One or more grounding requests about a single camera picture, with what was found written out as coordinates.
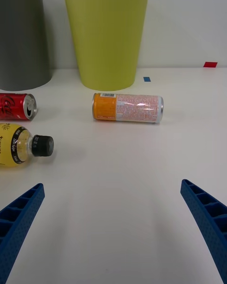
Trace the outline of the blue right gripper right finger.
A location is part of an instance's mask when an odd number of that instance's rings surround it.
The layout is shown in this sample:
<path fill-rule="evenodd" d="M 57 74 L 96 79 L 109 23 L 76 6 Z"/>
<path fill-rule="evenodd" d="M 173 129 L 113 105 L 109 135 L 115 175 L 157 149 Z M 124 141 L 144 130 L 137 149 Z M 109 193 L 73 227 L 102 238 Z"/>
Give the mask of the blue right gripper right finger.
<path fill-rule="evenodd" d="M 207 244 L 223 283 L 227 283 L 227 207 L 191 181 L 180 193 Z"/>

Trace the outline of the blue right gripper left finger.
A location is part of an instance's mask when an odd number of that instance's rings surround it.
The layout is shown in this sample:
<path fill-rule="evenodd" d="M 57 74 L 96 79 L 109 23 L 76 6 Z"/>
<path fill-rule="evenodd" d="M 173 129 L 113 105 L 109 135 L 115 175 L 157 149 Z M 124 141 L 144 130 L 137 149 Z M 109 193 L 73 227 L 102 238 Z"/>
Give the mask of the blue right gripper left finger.
<path fill-rule="evenodd" d="M 39 183 L 0 211 L 0 283 L 5 284 L 44 200 Z"/>

